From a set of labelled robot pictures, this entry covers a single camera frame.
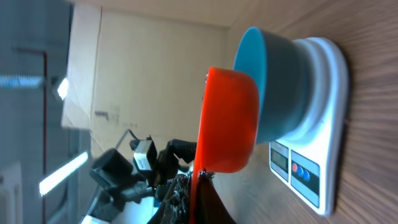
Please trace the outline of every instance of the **black cord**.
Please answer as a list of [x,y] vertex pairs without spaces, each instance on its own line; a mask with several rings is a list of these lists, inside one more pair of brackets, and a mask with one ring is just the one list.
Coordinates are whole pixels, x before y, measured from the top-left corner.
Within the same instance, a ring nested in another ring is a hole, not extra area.
[[137,136],[136,136],[130,129],[127,129],[127,130],[124,132],[122,138],[119,140],[118,144],[116,145],[116,147],[115,147],[116,150],[119,149],[119,146],[122,144],[122,142],[123,142],[124,138],[126,137],[127,133],[130,133],[130,135],[131,135],[134,139],[139,140],[139,138],[137,138]]

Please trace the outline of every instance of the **red button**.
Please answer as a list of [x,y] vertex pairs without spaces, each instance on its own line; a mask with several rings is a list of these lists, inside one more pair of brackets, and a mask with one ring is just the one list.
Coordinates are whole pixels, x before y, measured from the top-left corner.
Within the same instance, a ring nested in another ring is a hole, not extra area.
[[292,170],[293,170],[293,172],[297,172],[297,164],[296,163],[293,163]]

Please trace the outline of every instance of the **scale base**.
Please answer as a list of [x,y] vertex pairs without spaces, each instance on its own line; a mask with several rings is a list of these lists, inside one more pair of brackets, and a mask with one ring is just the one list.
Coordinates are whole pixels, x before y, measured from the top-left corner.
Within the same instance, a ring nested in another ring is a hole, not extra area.
[[330,40],[310,37],[294,44],[308,61],[312,89],[297,128],[269,144],[271,171],[319,215],[331,215],[335,176],[348,99],[348,69]]

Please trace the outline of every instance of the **blue button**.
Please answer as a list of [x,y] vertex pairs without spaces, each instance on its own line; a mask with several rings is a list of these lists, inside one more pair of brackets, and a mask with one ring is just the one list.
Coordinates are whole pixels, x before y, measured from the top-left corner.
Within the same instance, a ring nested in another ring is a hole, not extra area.
[[308,171],[304,171],[303,178],[305,181],[310,181],[310,173]]
[[298,167],[298,169],[297,169],[297,174],[299,175],[299,176],[303,176],[303,174],[304,174],[304,170],[303,170],[303,168],[301,168],[301,167]]

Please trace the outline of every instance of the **scale display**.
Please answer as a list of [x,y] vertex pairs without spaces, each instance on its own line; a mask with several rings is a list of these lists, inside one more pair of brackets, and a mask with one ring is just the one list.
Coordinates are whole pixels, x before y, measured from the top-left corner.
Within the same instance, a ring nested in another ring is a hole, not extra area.
[[272,150],[271,161],[278,165],[281,169],[287,172],[287,158],[279,154],[277,151]]

